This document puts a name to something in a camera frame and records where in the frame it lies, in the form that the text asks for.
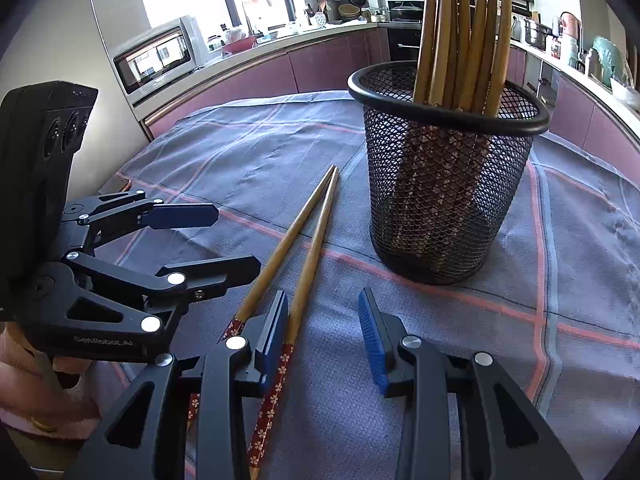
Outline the left hand holding gripper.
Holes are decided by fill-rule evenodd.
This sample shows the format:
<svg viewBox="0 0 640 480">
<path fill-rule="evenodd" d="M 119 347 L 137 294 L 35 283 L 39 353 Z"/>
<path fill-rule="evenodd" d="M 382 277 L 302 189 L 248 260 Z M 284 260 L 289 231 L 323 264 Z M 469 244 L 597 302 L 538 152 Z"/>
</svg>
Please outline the left hand holding gripper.
<svg viewBox="0 0 640 480">
<path fill-rule="evenodd" d="M 100 421 L 90 360 L 36 350 L 14 322 L 1 325 L 1 421 L 34 436 L 85 440 Z"/>
</svg>

